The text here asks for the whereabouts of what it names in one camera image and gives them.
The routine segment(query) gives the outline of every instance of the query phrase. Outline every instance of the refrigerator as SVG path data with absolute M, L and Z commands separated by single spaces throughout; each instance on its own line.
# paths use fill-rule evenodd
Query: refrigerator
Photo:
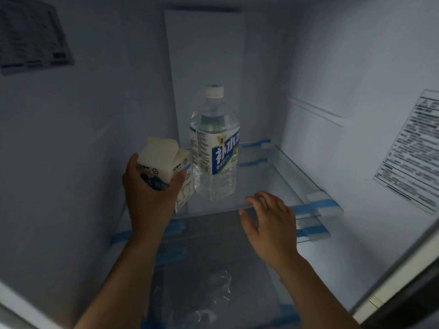
M 299 326 L 240 226 L 258 190 L 296 208 L 299 253 L 353 310 L 438 218 L 438 7 L 0 0 L 0 304 L 72 328 L 129 236 L 129 157 L 148 136 L 190 148 L 191 113 L 220 84 L 241 122 L 237 190 L 174 216 L 145 321 Z

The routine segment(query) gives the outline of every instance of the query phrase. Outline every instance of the information label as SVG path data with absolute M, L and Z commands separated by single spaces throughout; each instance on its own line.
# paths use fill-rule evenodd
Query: information label
M 0 0 L 3 75 L 71 64 L 55 7 L 37 0 Z
M 425 90 L 374 180 L 434 214 L 439 206 L 439 92 Z

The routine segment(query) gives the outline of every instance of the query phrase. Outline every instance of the hand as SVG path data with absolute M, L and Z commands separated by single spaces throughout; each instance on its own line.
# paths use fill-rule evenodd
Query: hand
M 244 209 L 239 209 L 241 224 L 259 257 L 278 273 L 300 257 L 297 252 L 296 217 L 293 210 L 270 193 L 257 192 L 245 200 L 258 215 L 259 226 Z
M 134 154 L 128 161 L 126 172 L 122 177 L 128 206 L 132 238 L 145 241 L 149 238 L 161 240 L 172 218 L 175 200 L 186 179 L 186 171 L 176 173 L 165 191 L 152 189 L 140 176 L 137 158 Z

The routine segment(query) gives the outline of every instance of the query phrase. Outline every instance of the warning triangle symbol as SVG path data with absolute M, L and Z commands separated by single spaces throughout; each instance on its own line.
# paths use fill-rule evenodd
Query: warning triangle symbol
M 422 103 L 419 104 L 421 107 L 428 107 L 428 100 L 425 99 Z

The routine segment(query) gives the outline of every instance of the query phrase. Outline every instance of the person's arm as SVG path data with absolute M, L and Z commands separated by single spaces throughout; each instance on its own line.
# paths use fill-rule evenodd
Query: person's arm
M 75 329 L 140 328 L 147 309 L 155 255 L 175 207 L 185 171 L 174 175 L 166 191 L 150 188 L 133 155 L 122 177 L 133 233 L 100 291 Z
M 240 209 L 245 233 L 259 257 L 279 274 L 294 301 L 302 327 L 359 329 L 359 324 L 297 252 L 294 212 L 281 199 L 266 192 L 249 196 L 246 201 L 255 208 L 259 226 Z

